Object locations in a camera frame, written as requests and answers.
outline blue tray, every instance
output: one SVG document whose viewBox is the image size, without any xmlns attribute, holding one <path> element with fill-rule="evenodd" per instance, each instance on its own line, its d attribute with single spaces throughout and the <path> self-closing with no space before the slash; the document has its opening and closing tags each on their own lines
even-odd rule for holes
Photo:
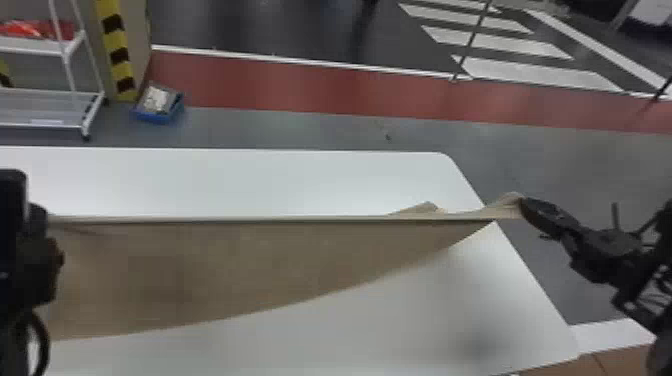
<svg viewBox="0 0 672 376">
<path fill-rule="evenodd" d="M 146 122 L 154 123 L 154 124 L 168 124 L 177 115 L 178 112 L 182 111 L 184 109 L 184 94 L 179 93 L 177 94 L 177 98 L 175 99 L 175 103 L 173 104 L 173 107 L 170 109 L 170 112 L 167 114 L 157 114 L 153 112 L 144 112 L 138 110 L 138 105 L 136 104 L 133 106 L 133 114 L 135 114 L 135 117 Z"/>
</svg>

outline small box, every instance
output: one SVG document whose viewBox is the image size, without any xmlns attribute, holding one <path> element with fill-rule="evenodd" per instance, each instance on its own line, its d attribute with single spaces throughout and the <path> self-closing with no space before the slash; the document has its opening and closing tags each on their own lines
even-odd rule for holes
<svg viewBox="0 0 672 376">
<path fill-rule="evenodd" d="M 154 124 L 168 124 L 183 109 L 183 93 L 150 81 L 132 111 L 140 120 Z"/>
</svg>

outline white shelf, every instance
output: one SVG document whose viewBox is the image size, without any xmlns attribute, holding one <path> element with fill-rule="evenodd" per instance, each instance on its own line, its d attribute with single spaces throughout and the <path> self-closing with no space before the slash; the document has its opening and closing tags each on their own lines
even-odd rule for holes
<svg viewBox="0 0 672 376">
<path fill-rule="evenodd" d="M 0 127 L 82 128 L 87 135 L 103 97 L 103 92 L 0 88 Z"/>
<path fill-rule="evenodd" d="M 86 32 L 80 30 L 72 40 L 63 41 L 65 56 L 69 60 L 77 47 L 86 38 Z M 13 38 L 0 36 L 0 52 L 28 55 L 61 56 L 58 41 L 48 39 Z"/>
</svg>

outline red object on shelf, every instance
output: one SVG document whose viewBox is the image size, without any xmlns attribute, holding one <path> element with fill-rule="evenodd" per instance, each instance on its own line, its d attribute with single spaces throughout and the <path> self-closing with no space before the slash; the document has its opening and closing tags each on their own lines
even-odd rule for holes
<svg viewBox="0 0 672 376">
<path fill-rule="evenodd" d="M 71 21 L 58 21 L 63 40 L 75 37 L 75 24 Z M 44 21 L 7 21 L 0 24 L 0 35 L 17 38 L 57 40 L 56 30 L 50 20 Z"/>
</svg>

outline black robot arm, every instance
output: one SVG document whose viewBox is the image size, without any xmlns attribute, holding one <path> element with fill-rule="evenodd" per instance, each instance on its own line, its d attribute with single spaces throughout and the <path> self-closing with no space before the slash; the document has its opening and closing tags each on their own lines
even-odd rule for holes
<svg viewBox="0 0 672 376">
<path fill-rule="evenodd" d="M 658 338 L 649 353 L 650 375 L 672 376 L 672 201 L 641 228 L 620 228 L 618 207 L 612 206 L 613 227 L 594 230 L 545 201 L 525 198 L 523 217 L 544 235 L 560 242 L 570 267 L 593 283 L 617 289 L 611 303 Z M 654 227 L 657 240 L 642 234 Z"/>
<path fill-rule="evenodd" d="M 47 213 L 26 197 L 26 176 L 0 170 L 0 376 L 27 376 L 32 331 L 39 344 L 34 376 L 49 363 L 49 336 L 33 309 L 54 299 L 63 254 L 47 237 Z"/>
</svg>

